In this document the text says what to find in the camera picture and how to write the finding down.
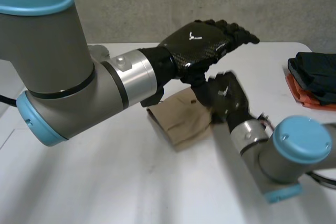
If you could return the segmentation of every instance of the wall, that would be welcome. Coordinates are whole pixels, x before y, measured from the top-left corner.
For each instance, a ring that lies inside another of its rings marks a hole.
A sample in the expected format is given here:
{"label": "wall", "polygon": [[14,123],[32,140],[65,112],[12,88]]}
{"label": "wall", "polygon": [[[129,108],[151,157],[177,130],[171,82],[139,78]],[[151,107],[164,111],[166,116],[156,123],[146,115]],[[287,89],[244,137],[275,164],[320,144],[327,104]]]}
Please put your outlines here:
{"label": "wall", "polygon": [[336,52],[335,0],[76,0],[88,42],[160,41],[195,19],[238,22],[262,41]]}

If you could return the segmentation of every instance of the robotic hand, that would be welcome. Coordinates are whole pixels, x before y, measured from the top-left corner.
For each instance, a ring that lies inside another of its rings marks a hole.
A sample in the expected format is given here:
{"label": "robotic hand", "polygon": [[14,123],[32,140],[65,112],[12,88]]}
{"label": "robotic hand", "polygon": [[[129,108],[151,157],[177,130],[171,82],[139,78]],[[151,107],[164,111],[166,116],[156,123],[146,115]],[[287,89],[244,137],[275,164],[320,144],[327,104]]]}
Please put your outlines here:
{"label": "robotic hand", "polygon": [[[154,65],[157,61],[159,64],[166,66],[165,69],[160,69],[157,73],[161,73],[162,78],[158,80],[161,84],[158,92],[149,99],[142,102],[143,106],[157,104],[163,95],[163,85],[166,84],[171,77],[167,73],[167,69],[171,62],[173,68],[170,67],[171,73],[174,71],[173,77],[180,79],[184,83],[191,85],[197,98],[204,106],[212,106],[211,97],[209,96],[210,89],[205,80],[204,73],[212,64],[217,63],[228,52],[231,52],[242,44],[253,43],[257,44],[260,40],[244,28],[237,24],[228,24],[224,20],[214,22],[213,20],[191,22],[172,35],[164,39],[156,48],[140,49],[146,55],[151,64]],[[158,58],[158,55],[163,55],[164,49],[169,52],[167,57]]]}

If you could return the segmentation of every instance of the black band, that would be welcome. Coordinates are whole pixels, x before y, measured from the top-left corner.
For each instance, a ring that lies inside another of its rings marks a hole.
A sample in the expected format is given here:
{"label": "black band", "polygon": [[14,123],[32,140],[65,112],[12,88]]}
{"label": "black band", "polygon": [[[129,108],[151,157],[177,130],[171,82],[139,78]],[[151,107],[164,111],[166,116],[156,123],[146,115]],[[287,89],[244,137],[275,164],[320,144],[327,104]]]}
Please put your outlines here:
{"label": "black band", "polygon": [[124,109],[127,109],[128,105],[129,105],[128,96],[127,96],[124,84],[122,83],[119,75],[117,74],[114,67],[111,66],[107,61],[103,61],[101,64],[106,68],[106,70],[110,73],[110,75],[114,79],[114,82],[116,83],[117,88],[118,88],[119,93],[120,93],[122,105],[124,106]]}
{"label": "black band", "polygon": [[37,98],[41,98],[41,99],[59,99],[59,98],[63,98],[63,97],[67,97],[69,95],[75,94],[79,91],[81,91],[82,89],[86,88],[91,81],[93,81],[93,79],[96,76],[96,71],[95,71],[95,66],[93,65],[93,70],[91,72],[91,74],[89,75],[88,78],[86,78],[83,82],[81,82],[80,84],[78,84],[77,86],[74,86],[70,89],[64,90],[64,91],[59,91],[56,93],[37,93],[34,91],[29,91],[33,96],[37,97]]}
{"label": "black band", "polygon": [[265,139],[260,139],[256,142],[253,142],[249,145],[246,145],[241,151],[240,151],[240,155],[242,156],[248,149],[250,149],[251,147],[253,146],[256,146],[258,144],[262,144],[262,143],[266,143],[268,141],[268,138],[265,138]]}

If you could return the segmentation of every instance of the black fabric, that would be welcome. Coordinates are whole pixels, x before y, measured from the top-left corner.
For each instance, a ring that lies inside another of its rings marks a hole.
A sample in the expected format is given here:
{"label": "black fabric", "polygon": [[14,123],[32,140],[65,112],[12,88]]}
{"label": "black fabric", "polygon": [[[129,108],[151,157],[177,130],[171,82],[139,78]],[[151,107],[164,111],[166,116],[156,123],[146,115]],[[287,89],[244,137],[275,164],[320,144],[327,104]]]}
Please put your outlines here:
{"label": "black fabric", "polygon": [[288,69],[321,105],[336,103],[336,54],[299,52],[295,59],[288,60]]}

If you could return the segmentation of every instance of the folded cloth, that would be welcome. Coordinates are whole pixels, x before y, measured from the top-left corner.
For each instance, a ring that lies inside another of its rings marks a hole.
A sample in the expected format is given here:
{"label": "folded cloth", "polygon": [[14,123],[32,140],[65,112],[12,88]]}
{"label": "folded cloth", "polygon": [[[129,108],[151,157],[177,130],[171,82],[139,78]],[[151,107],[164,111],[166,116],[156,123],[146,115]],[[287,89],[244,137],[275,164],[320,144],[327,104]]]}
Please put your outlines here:
{"label": "folded cloth", "polygon": [[336,54],[299,52],[288,69],[305,90],[336,93]]}
{"label": "folded cloth", "polygon": [[304,90],[299,85],[292,74],[286,76],[286,82],[295,100],[301,102],[304,107],[315,110],[336,111],[336,105],[322,106],[310,91]]}
{"label": "folded cloth", "polygon": [[147,111],[176,151],[181,151],[212,133],[211,111],[197,101],[191,88],[148,107]]}
{"label": "folded cloth", "polygon": [[309,76],[298,66],[296,59],[288,60],[288,69],[299,85],[304,90],[311,91],[311,94],[320,101],[321,105],[336,104],[336,93],[333,93],[336,90],[336,78],[334,80],[335,87],[332,87],[333,77],[320,76],[316,79]]}

